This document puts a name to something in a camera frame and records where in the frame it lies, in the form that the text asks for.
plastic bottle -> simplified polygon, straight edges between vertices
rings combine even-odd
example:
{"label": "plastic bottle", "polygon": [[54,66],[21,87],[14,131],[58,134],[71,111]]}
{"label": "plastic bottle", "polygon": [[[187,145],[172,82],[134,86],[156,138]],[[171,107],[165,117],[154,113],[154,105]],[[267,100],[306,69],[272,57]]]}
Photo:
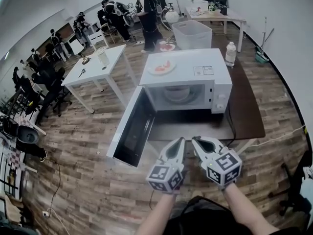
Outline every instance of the plastic bottle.
{"label": "plastic bottle", "polygon": [[229,42],[226,49],[225,63],[227,66],[233,67],[236,60],[236,46],[233,42]]}

open microwave door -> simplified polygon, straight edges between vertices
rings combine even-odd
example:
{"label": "open microwave door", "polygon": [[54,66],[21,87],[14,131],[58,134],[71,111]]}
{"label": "open microwave door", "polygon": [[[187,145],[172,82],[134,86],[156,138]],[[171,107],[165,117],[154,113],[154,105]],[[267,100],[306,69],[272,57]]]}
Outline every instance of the open microwave door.
{"label": "open microwave door", "polygon": [[137,86],[110,144],[107,156],[138,167],[156,116],[145,90]]}

white plastic bin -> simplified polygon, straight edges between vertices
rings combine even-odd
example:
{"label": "white plastic bin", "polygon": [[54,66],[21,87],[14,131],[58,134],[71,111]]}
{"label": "white plastic bin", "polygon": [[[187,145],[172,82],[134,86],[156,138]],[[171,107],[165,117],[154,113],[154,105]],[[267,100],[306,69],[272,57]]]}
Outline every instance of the white plastic bin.
{"label": "white plastic bin", "polygon": [[212,46],[212,29],[189,20],[172,25],[176,42],[181,49],[204,49]]}

scissors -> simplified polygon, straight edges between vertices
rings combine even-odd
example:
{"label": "scissors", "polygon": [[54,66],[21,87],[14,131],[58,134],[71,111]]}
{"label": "scissors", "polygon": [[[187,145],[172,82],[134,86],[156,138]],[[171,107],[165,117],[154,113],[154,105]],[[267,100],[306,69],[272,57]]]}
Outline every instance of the scissors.
{"label": "scissors", "polygon": [[86,72],[85,68],[82,69],[82,72],[80,73],[79,77]]}

microwave label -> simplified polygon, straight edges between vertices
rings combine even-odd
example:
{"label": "microwave label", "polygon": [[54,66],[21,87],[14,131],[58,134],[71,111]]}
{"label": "microwave label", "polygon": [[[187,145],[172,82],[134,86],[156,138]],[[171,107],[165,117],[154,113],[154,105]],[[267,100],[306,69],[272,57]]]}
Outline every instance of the microwave label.
{"label": "microwave label", "polygon": [[194,66],[195,76],[214,75],[212,66]]}

